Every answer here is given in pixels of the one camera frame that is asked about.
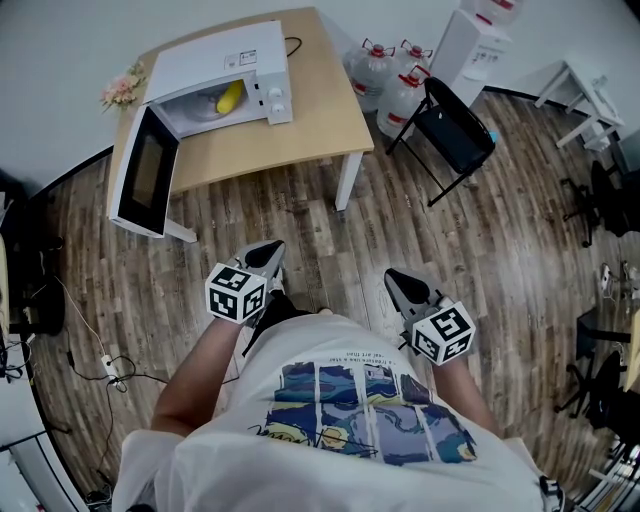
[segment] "power strip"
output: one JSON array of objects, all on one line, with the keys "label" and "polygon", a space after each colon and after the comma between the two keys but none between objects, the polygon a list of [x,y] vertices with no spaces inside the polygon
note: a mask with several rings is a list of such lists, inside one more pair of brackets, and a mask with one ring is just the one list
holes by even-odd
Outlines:
[{"label": "power strip", "polygon": [[[116,365],[113,363],[113,359],[111,358],[110,355],[105,354],[104,356],[102,356],[100,360],[102,361],[102,366],[104,366],[105,373],[110,377],[109,382],[112,382],[113,380],[120,378],[118,369],[116,368]],[[123,392],[126,391],[126,388],[122,385],[122,382],[116,382],[115,386],[116,388],[118,388],[118,391],[123,391]]]},{"label": "power strip", "polygon": [[611,269],[609,265],[606,263],[602,264],[602,269],[600,273],[600,291],[605,294],[609,289],[609,284],[611,283]]}]

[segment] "flower bouquet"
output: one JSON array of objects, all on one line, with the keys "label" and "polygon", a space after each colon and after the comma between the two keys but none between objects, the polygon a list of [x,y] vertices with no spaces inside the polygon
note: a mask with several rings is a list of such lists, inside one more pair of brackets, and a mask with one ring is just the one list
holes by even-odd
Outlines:
[{"label": "flower bouquet", "polygon": [[102,106],[105,107],[104,112],[112,106],[122,109],[127,108],[133,103],[136,96],[136,89],[140,87],[146,80],[144,76],[144,65],[138,61],[123,76],[115,78],[107,87],[105,87],[100,95]]}]

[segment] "plastic water bottle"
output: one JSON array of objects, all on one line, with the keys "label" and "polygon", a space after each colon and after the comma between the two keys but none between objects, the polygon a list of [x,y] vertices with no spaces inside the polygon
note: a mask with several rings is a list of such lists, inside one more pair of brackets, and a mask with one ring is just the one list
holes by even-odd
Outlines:
[{"label": "plastic water bottle", "polygon": [[375,112],[378,101],[384,92],[384,85],[393,72],[395,48],[385,49],[380,44],[366,46],[368,39],[362,43],[363,48],[369,50],[354,66],[351,72],[351,86],[356,93],[358,103],[363,112]]},{"label": "plastic water bottle", "polygon": [[427,59],[433,55],[433,50],[423,50],[420,46],[411,44],[406,39],[400,45],[401,50],[394,57],[396,61],[395,70],[400,75],[408,75],[416,66],[422,69],[429,69]]},{"label": "plastic water bottle", "polygon": [[342,59],[342,65],[344,66],[345,71],[347,72],[347,76],[351,79],[351,75],[353,74],[353,68],[356,67],[356,64],[360,62],[365,56],[369,54],[369,50],[363,48],[362,46],[357,46],[352,48],[347,53],[345,53]]},{"label": "plastic water bottle", "polygon": [[[425,97],[422,84],[429,76],[426,69],[415,66],[409,74],[398,75],[389,80],[380,99],[380,108],[376,119],[382,133],[392,139],[400,135],[400,131]],[[402,138],[410,137],[413,128],[412,125]]]}]

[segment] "microwave control knob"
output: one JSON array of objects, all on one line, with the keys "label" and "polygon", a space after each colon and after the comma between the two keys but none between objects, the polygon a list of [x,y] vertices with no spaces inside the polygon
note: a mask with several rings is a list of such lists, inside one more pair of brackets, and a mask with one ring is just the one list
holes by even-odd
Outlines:
[{"label": "microwave control knob", "polygon": [[269,96],[270,100],[277,100],[278,98],[282,98],[282,89],[278,89],[277,87],[269,89],[267,96]]}]

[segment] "marker cube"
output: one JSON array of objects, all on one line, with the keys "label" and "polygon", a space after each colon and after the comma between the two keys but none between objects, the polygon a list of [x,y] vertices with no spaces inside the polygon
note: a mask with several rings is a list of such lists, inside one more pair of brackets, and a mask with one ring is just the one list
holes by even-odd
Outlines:
[{"label": "marker cube", "polygon": [[469,350],[475,332],[469,313],[456,302],[413,324],[411,346],[440,366]]},{"label": "marker cube", "polygon": [[264,308],[267,279],[217,263],[205,282],[207,311],[237,324]]}]

